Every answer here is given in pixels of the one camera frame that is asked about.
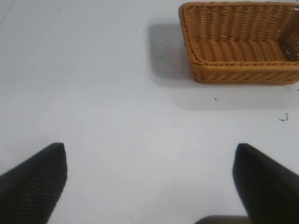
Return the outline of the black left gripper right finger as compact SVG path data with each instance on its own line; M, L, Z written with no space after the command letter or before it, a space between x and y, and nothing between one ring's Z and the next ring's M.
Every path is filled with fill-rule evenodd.
M299 222L299 176L247 143L235 152L233 179L252 224Z

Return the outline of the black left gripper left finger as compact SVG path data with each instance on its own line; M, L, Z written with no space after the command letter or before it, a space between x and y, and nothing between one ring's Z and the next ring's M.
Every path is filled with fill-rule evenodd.
M67 181L63 143L52 143L0 176L0 222L46 224Z

